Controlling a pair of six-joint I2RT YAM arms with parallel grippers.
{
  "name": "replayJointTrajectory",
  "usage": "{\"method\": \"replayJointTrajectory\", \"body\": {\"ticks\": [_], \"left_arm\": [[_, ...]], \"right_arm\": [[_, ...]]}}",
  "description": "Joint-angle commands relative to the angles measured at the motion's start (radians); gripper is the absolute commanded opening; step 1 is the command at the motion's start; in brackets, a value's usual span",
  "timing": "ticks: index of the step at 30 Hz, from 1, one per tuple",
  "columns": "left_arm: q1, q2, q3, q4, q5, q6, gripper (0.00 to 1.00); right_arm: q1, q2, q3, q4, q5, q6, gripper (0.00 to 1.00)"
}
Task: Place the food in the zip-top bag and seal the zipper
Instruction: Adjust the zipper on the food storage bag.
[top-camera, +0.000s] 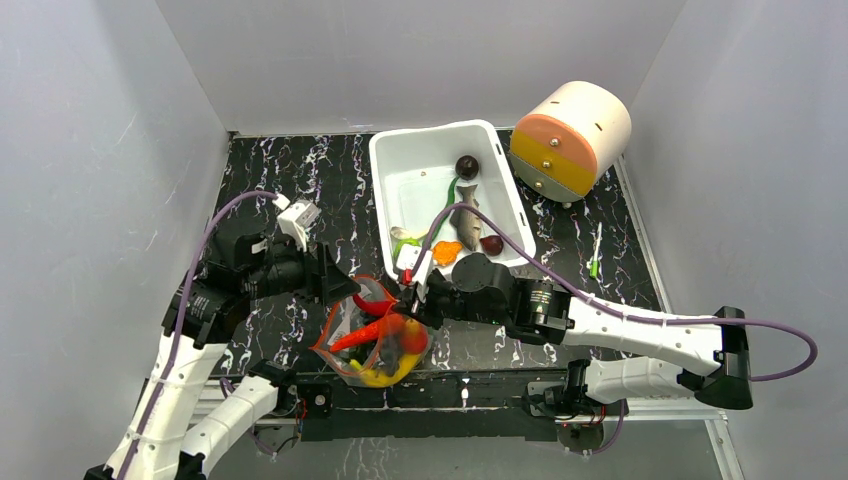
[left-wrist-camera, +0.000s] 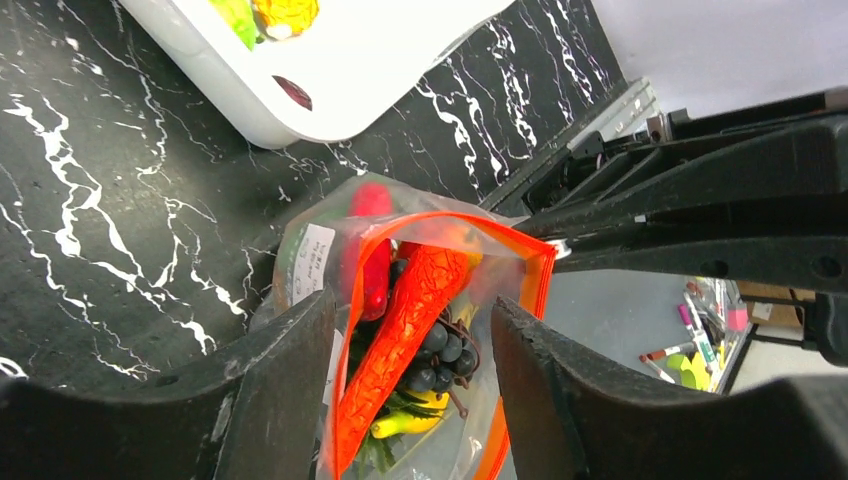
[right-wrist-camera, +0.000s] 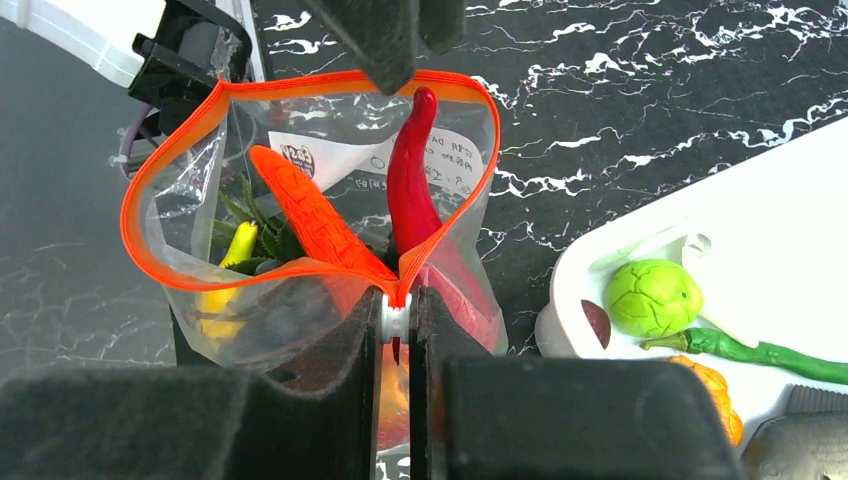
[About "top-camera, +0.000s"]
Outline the white plastic bin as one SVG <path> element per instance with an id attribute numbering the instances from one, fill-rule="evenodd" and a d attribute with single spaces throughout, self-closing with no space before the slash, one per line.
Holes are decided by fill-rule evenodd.
<path id="1" fill-rule="evenodd" d="M 506 149 L 492 124 L 484 120 L 442 126 L 400 129 L 376 134 L 369 142 L 375 209 L 381 252 L 388 276 L 394 271 L 397 240 L 390 231 L 400 227 L 421 236 L 445 208 L 455 164 L 470 155 L 480 164 L 475 198 L 479 210 L 530 256 L 536 240 L 525 213 Z"/>

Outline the clear zip bag orange zipper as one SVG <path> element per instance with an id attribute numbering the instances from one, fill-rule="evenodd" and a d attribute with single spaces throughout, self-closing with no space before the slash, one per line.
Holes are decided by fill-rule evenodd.
<path id="1" fill-rule="evenodd" d="M 396 299 L 375 278 L 358 275 L 353 281 L 359 291 L 332 307 L 311 350 L 350 387 L 391 387 L 423 360 L 430 331 L 396 312 Z"/>

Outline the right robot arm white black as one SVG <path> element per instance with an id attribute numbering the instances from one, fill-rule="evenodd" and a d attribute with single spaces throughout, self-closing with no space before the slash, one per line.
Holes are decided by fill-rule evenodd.
<path id="1" fill-rule="evenodd" d="M 450 277 L 430 270 L 422 281 L 405 281 L 391 310 L 433 329 L 446 319 L 487 323 L 522 343 L 627 353 L 621 360 L 573 360 L 562 383 L 528 387 L 525 401 L 540 415 L 587 415 L 643 397 L 692 397 L 725 410 L 753 405 L 744 326 L 712 317 L 676 325 L 661 312 L 515 277 L 482 254 L 461 259 Z"/>

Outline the yellow toy banana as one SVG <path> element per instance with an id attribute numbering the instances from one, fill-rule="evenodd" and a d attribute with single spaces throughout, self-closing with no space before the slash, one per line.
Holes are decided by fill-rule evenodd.
<path id="1" fill-rule="evenodd" d="M 356 360 L 351 360 L 349 365 L 354 369 L 357 377 L 364 387 L 387 388 L 403 380 L 421 361 L 422 356 L 405 354 L 397 362 L 397 368 L 392 374 L 380 365 L 366 366 Z"/>

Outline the dark toy grapes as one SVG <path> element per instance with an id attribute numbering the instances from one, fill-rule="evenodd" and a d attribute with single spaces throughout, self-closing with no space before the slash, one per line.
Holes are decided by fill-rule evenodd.
<path id="1" fill-rule="evenodd" d="M 400 345 L 400 333 L 392 335 L 384 335 L 376 348 L 377 359 L 374 363 L 374 368 L 387 376 L 395 375 L 400 363 L 405 355 L 403 348 Z"/>

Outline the red toy chili pepper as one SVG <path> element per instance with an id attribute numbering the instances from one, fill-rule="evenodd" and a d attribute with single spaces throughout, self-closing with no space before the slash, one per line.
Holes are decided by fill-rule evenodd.
<path id="1" fill-rule="evenodd" d="M 363 299 L 359 294 L 352 296 L 354 304 L 356 307 L 361 310 L 364 314 L 373 316 L 375 318 L 381 318 L 385 316 L 393 305 L 396 303 L 396 300 L 389 296 L 387 299 L 382 300 L 366 300 Z"/>

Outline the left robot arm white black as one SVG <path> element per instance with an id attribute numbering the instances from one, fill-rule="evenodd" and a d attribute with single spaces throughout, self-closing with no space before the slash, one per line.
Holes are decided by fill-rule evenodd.
<path id="1" fill-rule="evenodd" d="M 191 419 L 206 383 L 254 300 L 293 294 L 331 305 L 358 292 L 327 245 L 301 250 L 289 235 L 212 234 L 205 271 L 180 286 L 163 320 L 154 368 L 119 446 L 88 479 L 206 479 L 238 438 L 299 402 L 293 371 L 262 360 L 203 420 Z"/>

